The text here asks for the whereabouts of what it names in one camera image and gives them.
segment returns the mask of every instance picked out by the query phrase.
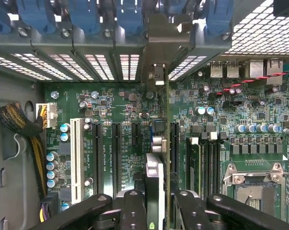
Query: white pci slot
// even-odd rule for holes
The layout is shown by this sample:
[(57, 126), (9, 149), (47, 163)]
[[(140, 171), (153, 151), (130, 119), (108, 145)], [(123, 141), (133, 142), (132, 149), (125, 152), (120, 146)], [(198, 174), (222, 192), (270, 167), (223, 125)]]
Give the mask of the white pci slot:
[(70, 119), (71, 139), (71, 202), (76, 204), (84, 199), (84, 138), (83, 119)]

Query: motherboard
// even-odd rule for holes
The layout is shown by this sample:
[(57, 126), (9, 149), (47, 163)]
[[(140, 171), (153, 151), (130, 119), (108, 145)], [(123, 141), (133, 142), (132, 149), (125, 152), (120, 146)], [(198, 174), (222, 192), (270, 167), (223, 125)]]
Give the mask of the motherboard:
[[(225, 194), (288, 222), (289, 74), (276, 89), (243, 84), (218, 96), (237, 79), (201, 71), (165, 92), (169, 178), (202, 199)], [(162, 152), (153, 123), (163, 121), (165, 98), (144, 84), (48, 83), (45, 99), (57, 105), (57, 128), (46, 131), (47, 177), (62, 210), (133, 189), (145, 154)]]

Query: black and yellow cable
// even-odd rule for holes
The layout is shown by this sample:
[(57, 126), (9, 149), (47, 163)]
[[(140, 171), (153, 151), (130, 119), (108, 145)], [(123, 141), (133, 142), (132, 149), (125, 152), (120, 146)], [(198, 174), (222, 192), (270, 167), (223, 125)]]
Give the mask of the black and yellow cable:
[(46, 116), (45, 105), (40, 106), (38, 117), (34, 122), (27, 119), (18, 102), (0, 107), (0, 122), (10, 131), (24, 136), (31, 147), (40, 199), (47, 195), (45, 153), (39, 136), (47, 126)]

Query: white power connector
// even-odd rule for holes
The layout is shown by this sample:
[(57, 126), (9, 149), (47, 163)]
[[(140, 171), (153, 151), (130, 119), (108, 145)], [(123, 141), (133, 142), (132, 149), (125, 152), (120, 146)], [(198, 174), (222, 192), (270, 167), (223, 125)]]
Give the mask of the white power connector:
[(47, 128), (57, 126), (57, 104), (56, 103), (37, 103), (36, 104), (36, 118), (38, 117), (38, 110), (40, 106), (47, 106)]

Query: green circuit board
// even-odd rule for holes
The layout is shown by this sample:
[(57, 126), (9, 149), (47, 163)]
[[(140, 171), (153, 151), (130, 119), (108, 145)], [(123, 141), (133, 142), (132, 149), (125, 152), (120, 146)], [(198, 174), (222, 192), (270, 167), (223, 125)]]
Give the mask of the green circuit board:
[[(229, 165), (234, 165), (238, 172), (264, 173), (279, 163), (284, 172), (289, 172), (289, 136), (283, 133), (283, 128), (289, 128), (289, 75), (283, 77), (285, 90), (277, 93), (266, 94), (265, 86), (246, 84), (234, 97), (222, 96), (214, 100), (208, 97), (210, 92), (221, 91), (236, 81), (189, 76), (182, 83), (170, 84), (168, 119), (171, 122), (169, 143), (170, 154), (173, 154), (170, 157), (173, 178), (180, 189), (194, 190), (203, 199), (212, 193), (223, 193), (245, 202), (246, 197), (253, 196), (249, 205), (288, 221), (289, 177), (284, 176), (282, 184), (253, 177), (246, 178), (245, 183), (226, 187), (224, 178)], [(207, 91), (203, 90), (204, 86), (208, 87)], [(51, 98), (54, 91), (59, 93), (59, 98)], [(98, 99), (91, 97), (93, 91), (99, 93)], [(252, 106), (254, 101), (248, 99), (250, 95), (258, 96), (265, 105)], [(45, 85), (45, 98), (48, 103), (56, 103), (58, 111), (57, 128), (49, 128), (46, 132), (47, 153), (56, 151), (59, 154), (59, 181), (49, 190), (61, 192), (63, 188), (71, 187), (71, 159), (67, 148), (62, 147), (60, 126), (69, 124), (71, 118), (86, 117), (92, 118), (93, 124), (101, 124), (99, 154), (102, 160), (98, 162), (95, 156), (98, 153), (94, 153), (96, 136), (92, 131), (84, 131), (85, 178), (95, 178), (98, 167), (103, 185), (98, 188), (100, 182), (94, 180), (85, 188), (85, 198), (98, 192), (115, 197), (120, 190), (134, 188), (134, 176), (144, 171), (145, 154), (151, 151), (150, 122), (164, 117), (164, 98), (161, 100), (155, 92), (148, 99), (145, 86), (136, 83), (49, 83)], [(86, 109), (80, 109), (82, 101), (87, 102)], [(224, 108), (226, 101), (240, 101), (242, 105)], [(214, 113), (200, 115), (197, 107), (212, 107)], [(237, 125), (251, 124), (274, 124), (280, 130), (248, 134), (237, 133), (234, 129)], [(119, 125), (121, 131), (120, 153), (114, 152), (114, 125)], [(133, 139), (135, 125), (140, 133), (136, 144)], [(192, 131), (192, 126), (200, 126), (200, 132)], [(204, 137), (210, 132), (224, 132), (226, 138), (209, 142)], [(189, 138), (199, 138), (198, 144), (189, 145)]]

